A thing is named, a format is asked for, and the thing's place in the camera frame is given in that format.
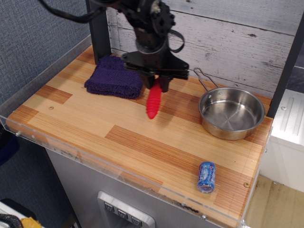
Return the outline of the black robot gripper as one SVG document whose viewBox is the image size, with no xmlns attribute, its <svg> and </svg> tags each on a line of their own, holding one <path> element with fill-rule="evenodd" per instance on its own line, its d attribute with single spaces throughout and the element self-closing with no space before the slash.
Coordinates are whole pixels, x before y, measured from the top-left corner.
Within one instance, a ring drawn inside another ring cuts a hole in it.
<svg viewBox="0 0 304 228">
<path fill-rule="evenodd" d="M 159 83 L 163 93 L 169 90 L 172 78 L 188 79 L 189 65 L 173 55 L 168 40 L 155 49 L 148 49 L 136 44 L 137 51 L 122 55 L 124 66 L 128 70 L 137 72 L 143 85 L 151 89 L 155 75 L 159 76 Z"/>
</svg>

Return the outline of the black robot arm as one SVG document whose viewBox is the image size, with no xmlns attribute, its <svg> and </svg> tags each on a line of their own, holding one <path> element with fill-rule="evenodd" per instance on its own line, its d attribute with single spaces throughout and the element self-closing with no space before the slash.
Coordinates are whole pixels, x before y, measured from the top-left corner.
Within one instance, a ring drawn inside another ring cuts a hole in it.
<svg viewBox="0 0 304 228">
<path fill-rule="evenodd" d="M 188 79 L 189 64 L 175 56 L 184 48 L 172 49 L 169 35 L 185 41 L 184 36 L 173 30 L 175 16 L 161 0 L 97 0 L 104 8 L 113 8 L 125 15 L 136 36 L 135 52 L 122 55 L 124 66 L 136 71 L 146 88 L 153 87 L 156 76 L 162 92 L 166 93 L 172 79 Z"/>
</svg>

